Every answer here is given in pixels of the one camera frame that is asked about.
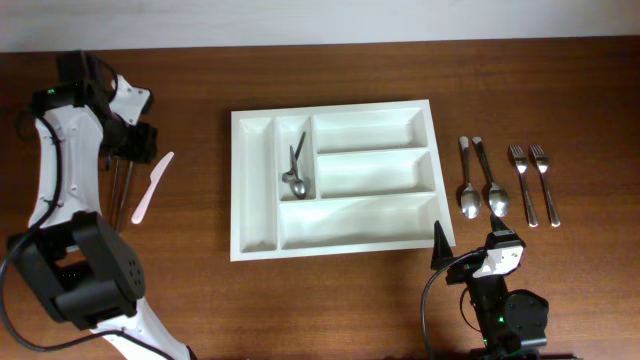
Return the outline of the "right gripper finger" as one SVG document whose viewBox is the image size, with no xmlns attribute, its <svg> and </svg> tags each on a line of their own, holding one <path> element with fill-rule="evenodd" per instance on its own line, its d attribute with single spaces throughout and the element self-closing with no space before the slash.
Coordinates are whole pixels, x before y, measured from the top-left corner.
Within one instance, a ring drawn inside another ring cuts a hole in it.
<svg viewBox="0 0 640 360">
<path fill-rule="evenodd" d="M 490 215 L 490 224 L 493 233 L 509 233 L 510 228 L 495 214 Z"/>
<path fill-rule="evenodd" d="M 439 270 L 449 265 L 454 260 L 454 255 L 448 243 L 444 229 L 439 220 L 434 223 L 434 245 L 430 268 Z"/>
</svg>

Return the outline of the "pink plastic knife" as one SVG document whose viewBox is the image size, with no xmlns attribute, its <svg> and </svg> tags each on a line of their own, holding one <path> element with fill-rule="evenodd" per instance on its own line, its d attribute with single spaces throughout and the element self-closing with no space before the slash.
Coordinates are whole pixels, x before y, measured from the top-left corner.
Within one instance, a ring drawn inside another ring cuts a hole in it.
<svg viewBox="0 0 640 360">
<path fill-rule="evenodd" d="M 132 216 L 131 216 L 131 222 L 133 224 L 140 224 L 145 215 L 146 212 L 150 206 L 151 200 L 153 198 L 153 195 L 155 193 L 155 190 L 164 174 L 164 172 L 166 171 L 168 165 L 170 164 L 170 162 L 172 161 L 172 159 L 174 158 L 175 153 L 170 151 L 168 152 L 154 167 L 154 169 L 151 171 L 150 173 L 150 183 L 149 186 L 147 188 L 147 190 L 145 191 L 143 197 L 141 198 L 138 206 L 136 207 L 135 211 L 133 212 Z"/>
</svg>

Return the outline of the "steel serving tongs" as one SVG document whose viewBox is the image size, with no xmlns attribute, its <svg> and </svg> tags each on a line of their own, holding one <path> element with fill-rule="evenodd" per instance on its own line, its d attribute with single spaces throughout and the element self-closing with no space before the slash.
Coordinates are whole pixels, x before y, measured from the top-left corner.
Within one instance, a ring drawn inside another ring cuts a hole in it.
<svg viewBox="0 0 640 360">
<path fill-rule="evenodd" d="M 108 220 L 117 232 L 122 229 L 133 168 L 134 163 L 129 160 L 115 158 L 111 162 L 110 169 L 113 171 L 113 177 Z"/>
</svg>

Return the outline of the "small steel teaspoon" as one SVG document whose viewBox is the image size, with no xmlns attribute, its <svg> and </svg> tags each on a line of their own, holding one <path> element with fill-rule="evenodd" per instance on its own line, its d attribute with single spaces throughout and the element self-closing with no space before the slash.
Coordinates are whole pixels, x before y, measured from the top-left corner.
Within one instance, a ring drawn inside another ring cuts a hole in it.
<svg viewBox="0 0 640 360">
<path fill-rule="evenodd" d="M 296 150 L 293 150 L 293 148 L 290 148 L 291 169 L 282 174 L 282 181 L 284 183 L 292 183 L 299 178 L 297 162 L 298 162 L 301 150 L 303 148 L 305 137 L 306 137 L 306 132 L 303 131 L 300 137 L 300 140 L 298 142 L 298 145 L 296 147 Z"/>
<path fill-rule="evenodd" d="M 307 188 L 305 182 L 300 178 L 298 172 L 297 158 L 295 156 L 295 151 L 293 147 L 290 147 L 290 155 L 291 155 L 291 166 L 293 172 L 293 194 L 300 200 L 305 199 L 307 196 Z"/>
</svg>

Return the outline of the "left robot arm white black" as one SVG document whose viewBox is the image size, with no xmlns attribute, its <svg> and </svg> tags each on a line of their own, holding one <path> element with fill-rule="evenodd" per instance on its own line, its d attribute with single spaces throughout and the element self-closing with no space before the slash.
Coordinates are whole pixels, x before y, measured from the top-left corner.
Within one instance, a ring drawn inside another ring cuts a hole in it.
<svg viewBox="0 0 640 360">
<path fill-rule="evenodd" d="M 38 198 L 1 267 L 17 268 L 54 321 L 87 331 L 70 346 L 105 338 L 127 359 L 192 359 L 151 309 L 138 256 L 100 208 L 100 155 L 134 163 L 155 156 L 157 131 L 139 119 L 151 103 L 150 90 L 121 75 L 110 90 L 81 76 L 34 93 Z"/>
</svg>

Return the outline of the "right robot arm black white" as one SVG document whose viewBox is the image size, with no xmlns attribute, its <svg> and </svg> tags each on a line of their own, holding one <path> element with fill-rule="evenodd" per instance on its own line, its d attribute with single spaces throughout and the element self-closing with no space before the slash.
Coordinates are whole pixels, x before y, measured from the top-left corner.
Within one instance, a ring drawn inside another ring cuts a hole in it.
<svg viewBox="0 0 640 360">
<path fill-rule="evenodd" d="M 548 301 L 529 290 L 510 291 L 505 282 L 520 266 L 526 243 L 497 216 L 490 223 L 484 245 L 461 256 L 453 255 L 441 224 L 434 223 L 434 274 L 421 295 L 421 330 L 431 359 L 435 354 L 426 326 L 426 297 L 441 274 L 449 285 L 463 284 L 470 296 L 484 344 L 470 351 L 471 359 L 538 359 L 547 344 Z"/>
</svg>

